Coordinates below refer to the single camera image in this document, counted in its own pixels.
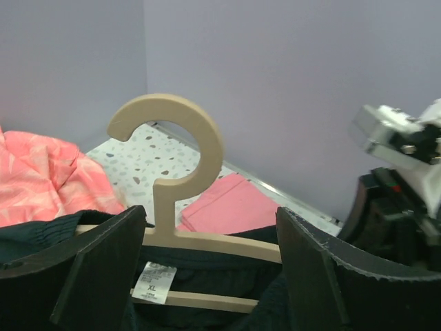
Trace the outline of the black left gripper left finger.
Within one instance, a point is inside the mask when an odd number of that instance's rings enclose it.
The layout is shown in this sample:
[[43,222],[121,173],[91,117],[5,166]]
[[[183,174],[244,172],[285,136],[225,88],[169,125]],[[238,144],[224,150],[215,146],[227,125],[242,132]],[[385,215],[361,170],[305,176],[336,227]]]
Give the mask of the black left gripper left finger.
[[2,330],[135,330],[130,288],[143,207],[1,229]]

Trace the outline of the dark navy shorts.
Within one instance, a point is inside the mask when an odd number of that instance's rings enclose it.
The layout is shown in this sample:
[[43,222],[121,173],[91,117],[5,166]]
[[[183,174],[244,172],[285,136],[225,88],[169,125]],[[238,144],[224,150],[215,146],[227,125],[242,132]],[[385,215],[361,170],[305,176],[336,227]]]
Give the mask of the dark navy shorts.
[[[38,253],[74,236],[78,225],[113,216],[82,210],[51,221],[1,229],[1,265]],[[171,289],[258,301],[249,314],[127,302],[121,330],[293,330],[282,266],[235,255],[143,246],[134,278],[148,262],[176,268]]]

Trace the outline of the beige hanger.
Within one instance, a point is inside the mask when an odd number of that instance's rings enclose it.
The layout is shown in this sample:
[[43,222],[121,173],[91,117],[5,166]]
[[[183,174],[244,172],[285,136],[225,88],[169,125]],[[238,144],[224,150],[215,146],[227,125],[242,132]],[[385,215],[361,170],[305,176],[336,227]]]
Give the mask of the beige hanger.
[[[112,117],[107,134],[128,141],[133,132],[150,121],[168,121],[186,129],[196,140],[200,159],[196,169],[180,179],[156,179],[152,186],[154,228],[145,230],[144,246],[232,254],[280,263],[276,244],[203,232],[181,232],[175,227],[175,203],[204,192],[216,180],[223,165],[223,142],[213,119],[195,103],[172,94],[147,94],[128,101]],[[251,299],[174,292],[170,290],[172,273],[149,275],[130,291],[133,302],[189,308],[250,313],[257,302]]]

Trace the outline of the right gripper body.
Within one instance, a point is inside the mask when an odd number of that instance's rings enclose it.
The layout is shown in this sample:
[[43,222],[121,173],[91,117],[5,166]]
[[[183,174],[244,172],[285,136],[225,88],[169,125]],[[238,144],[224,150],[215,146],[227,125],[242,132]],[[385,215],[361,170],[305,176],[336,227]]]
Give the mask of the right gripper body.
[[358,179],[339,238],[377,257],[440,271],[440,209],[434,217],[411,186],[389,168]]

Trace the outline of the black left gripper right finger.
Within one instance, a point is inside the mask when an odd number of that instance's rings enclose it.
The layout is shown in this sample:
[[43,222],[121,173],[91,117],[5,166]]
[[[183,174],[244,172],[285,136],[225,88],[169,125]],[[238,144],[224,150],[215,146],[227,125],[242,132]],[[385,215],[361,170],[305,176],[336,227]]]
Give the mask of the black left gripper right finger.
[[439,273],[365,252],[288,208],[276,228],[299,330],[440,329]]

